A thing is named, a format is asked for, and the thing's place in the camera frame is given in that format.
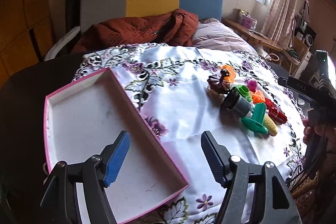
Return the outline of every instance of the jacket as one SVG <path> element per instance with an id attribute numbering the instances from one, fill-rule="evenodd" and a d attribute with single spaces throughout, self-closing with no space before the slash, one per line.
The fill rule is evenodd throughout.
<path id="1" fill-rule="evenodd" d="M 114 18 L 92 25 L 72 52 L 146 42 L 188 47 L 193 45 L 197 25 L 197 15 L 182 9 L 158 16 Z"/>

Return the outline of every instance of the curtain fold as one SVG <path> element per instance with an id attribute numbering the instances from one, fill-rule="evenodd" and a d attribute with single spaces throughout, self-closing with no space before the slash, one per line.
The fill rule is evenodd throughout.
<path id="1" fill-rule="evenodd" d="M 295 7 L 296 0 L 273 0 L 261 30 L 275 45 L 285 50 L 291 39 Z"/>

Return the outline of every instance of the pile of toys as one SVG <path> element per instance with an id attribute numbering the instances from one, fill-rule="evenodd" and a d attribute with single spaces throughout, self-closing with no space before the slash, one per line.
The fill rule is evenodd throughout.
<path id="1" fill-rule="evenodd" d="M 211 90 L 226 94 L 221 107 L 229 109 L 254 133 L 277 135 L 276 123 L 286 123 L 287 117 L 273 101 L 264 97 L 261 90 L 257 90 L 256 80 L 246 80 L 246 85 L 231 85 L 236 73 L 229 65 L 224 65 L 220 74 L 209 76 L 208 83 Z"/>

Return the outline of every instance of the magenta toy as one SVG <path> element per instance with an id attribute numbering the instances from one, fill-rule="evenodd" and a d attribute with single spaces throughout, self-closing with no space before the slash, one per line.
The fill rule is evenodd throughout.
<path id="1" fill-rule="evenodd" d="M 258 82 L 256 80 L 253 80 L 253 79 L 245 80 L 245 83 L 247 85 L 247 88 L 250 91 L 252 91 L 252 92 L 256 91 L 256 88 L 257 88 L 257 85 L 258 85 Z"/>

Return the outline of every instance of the white chair armrest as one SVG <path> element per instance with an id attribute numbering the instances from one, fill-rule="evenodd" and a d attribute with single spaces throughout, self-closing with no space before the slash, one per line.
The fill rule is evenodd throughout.
<path id="1" fill-rule="evenodd" d="M 74 27 L 64 37 L 62 37 L 59 41 L 57 41 L 56 44 L 45 55 L 44 61 L 54 59 L 56 55 L 59 53 L 59 51 L 72 39 L 74 39 L 75 36 L 80 32 L 80 30 L 81 30 L 80 26 Z"/>

